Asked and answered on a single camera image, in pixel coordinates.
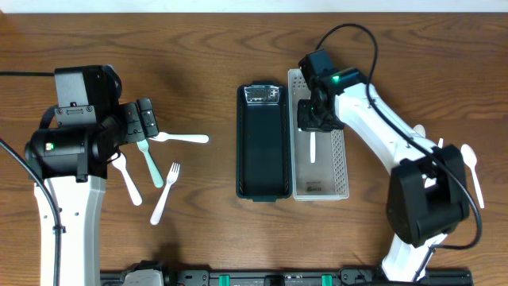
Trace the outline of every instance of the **white plastic spoon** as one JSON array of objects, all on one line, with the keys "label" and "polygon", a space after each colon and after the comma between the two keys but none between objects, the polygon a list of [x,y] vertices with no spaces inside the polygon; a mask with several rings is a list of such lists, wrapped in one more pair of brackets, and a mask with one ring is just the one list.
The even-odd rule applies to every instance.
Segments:
[{"label": "white plastic spoon", "polygon": [[464,158],[464,163],[471,169],[471,175],[473,177],[473,183],[475,184],[476,196],[478,197],[479,207],[485,208],[483,204],[482,190],[479,187],[478,176],[476,176],[475,166],[478,160],[476,159],[475,151],[470,145],[464,144],[460,147],[460,152]]},{"label": "white plastic spoon", "polygon": [[144,158],[146,160],[146,164],[148,165],[148,170],[150,171],[150,175],[152,176],[153,184],[156,187],[164,186],[164,180],[160,175],[159,169],[157,168],[156,162],[153,161],[152,155],[150,155],[150,144],[146,139],[137,142],[137,148],[143,153]]},{"label": "white plastic spoon", "polygon": [[420,134],[423,138],[425,138],[425,127],[422,124],[418,124],[413,128],[414,132]]},{"label": "white plastic spoon", "polygon": [[310,163],[316,161],[316,133],[310,133]]},{"label": "white plastic spoon", "polygon": [[112,164],[124,176],[125,184],[127,185],[127,190],[129,191],[130,199],[133,201],[134,206],[141,205],[141,203],[143,203],[143,199],[141,198],[141,194],[137,190],[133,179],[130,177],[129,172],[127,172],[127,158],[125,158],[124,153],[120,153],[120,156],[114,160]]},{"label": "white plastic spoon", "polygon": [[180,140],[194,143],[207,143],[209,138],[204,134],[169,134],[165,132],[159,132],[155,137],[149,138],[154,141],[164,142],[166,140]]}]

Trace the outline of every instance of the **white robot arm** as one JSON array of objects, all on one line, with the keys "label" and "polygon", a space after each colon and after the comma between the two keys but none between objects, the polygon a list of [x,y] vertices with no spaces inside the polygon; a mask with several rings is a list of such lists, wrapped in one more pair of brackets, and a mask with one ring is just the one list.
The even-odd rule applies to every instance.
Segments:
[{"label": "white robot arm", "polygon": [[[432,152],[436,146],[432,141],[423,138],[412,130],[397,114],[395,114],[386,103],[379,97],[374,86],[370,86],[371,97],[375,100],[380,110],[394,122],[399,129],[420,145]],[[408,145],[406,140],[400,137],[371,107],[365,95],[365,84],[358,83],[344,89],[344,93],[335,98],[335,110],[341,122],[351,127],[367,145],[374,151],[381,160],[388,173],[399,165],[403,159],[417,160],[425,155]],[[425,260],[429,246],[444,241],[446,234],[438,234],[428,239],[424,245],[415,248],[411,244],[403,242],[397,234],[394,236],[390,252],[383,259],[382,268],[389,280],[412,281],[415,273]],[[424,270],[420,272],[418,279],[425,275]]]},{"label": "white robot arm", "polygon": [[[367,94],[367,77],[356,68],[339,71],[325,50],[309,53],[298,65],[311,91],[310,99],[298,102],[298,127],[329,132],[349,126],[374,151],[391,174],[387,217],[395,231],[382,269],[388,280],[420,279],[434,247],[469,216],[459,185],[465,185],[459,150],[454,146],[439,149],[412,130],[372,85]],[[436,163],[453,168],[455,175],[436,168]],[[437,177],[437,184],[425,187],[423,178],[428,176]]]},{"label": "white robot arm", "polygon": [[[41,225],[40,284],[100,285],[99,223],[107,165],[121,145],[155,137],[159,130],[149,99],[118,102],[121,81],[111,66],[57,68],[54,77],[59,104],[46,111],[25,147],[26,160],[45,185],[34,188]],[[59,124],[50,129],[53,117]],[[52,219],[53,211],[60,223]]]}]

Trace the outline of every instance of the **white plastic fork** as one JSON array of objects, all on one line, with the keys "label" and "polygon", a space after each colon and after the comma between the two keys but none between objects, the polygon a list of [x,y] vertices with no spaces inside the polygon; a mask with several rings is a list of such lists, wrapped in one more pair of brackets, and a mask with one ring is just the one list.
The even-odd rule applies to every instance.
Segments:
[{"label": "white plastic fork", "polygon": [[166,187],[164,187],[164,191],[160,196],[159,202],[157,202],[156,209],[153,211],[152,217],[150,218],[150,223],[153,226],[156,226],[160,222],[160,218],[164,212],[164,207],[166,206],[167,195],[169,195],[169,188],[176,182],[179,173],[180,164],[173,163],[166,177]]}]

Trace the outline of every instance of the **green connector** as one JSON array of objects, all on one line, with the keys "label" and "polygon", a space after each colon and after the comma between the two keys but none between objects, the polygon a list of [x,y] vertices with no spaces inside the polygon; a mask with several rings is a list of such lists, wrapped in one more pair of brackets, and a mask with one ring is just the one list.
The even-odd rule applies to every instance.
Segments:
[{"label": "green connector", "polygon": [[323,286],[333,286],[333,278],[331,275],[321,276],[321,281],[323,283]]},{"label": "green connector", "polygon": [[229,286],[229,275],[219,276],[219,286]]}]

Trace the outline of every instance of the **wooden table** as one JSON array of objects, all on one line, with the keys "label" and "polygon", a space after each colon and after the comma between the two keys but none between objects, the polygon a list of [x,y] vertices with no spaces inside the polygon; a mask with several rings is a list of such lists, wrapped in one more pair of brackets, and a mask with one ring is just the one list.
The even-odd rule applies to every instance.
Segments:
[{"label": "wooden table", "polygon": [[[148,222],[160,189],[135,145],[122,148],[144,203],[134,207],[110,169],[101,217],[101,268],[143,259],[177,269],[338,269],[375,265],[393,232],[384,213],[388,175],[350,129],[350,197],[253,203],[235,193],[236,89],[254,79],[287,80],[287,70],[333,26],[358,22],[379,42],[374,84],[409,125],[445,144],[468,143],[479,157],[486,209],[483,239],[462,252],[439,250],[433,267],[468,267],[478,285],[508,283],[508,22],[505,14],[84,14],[5,15],[0,70],[112,64],[122,102],[149,97],[161,130],[206,133],[208,145],[153,142],[162,173],[182,164],[164,217]],[[325,47],[342,67],[367,71],[372,46],[354,29]],[[0,134],[18,152],[56,104],[50,78],[0,78]],[[37,285],[40,226],[33,182],[0,152],[0,284]],[[470,191],[472,181],[468,178]],[[463,222],[447,243],[475,232]]]}]

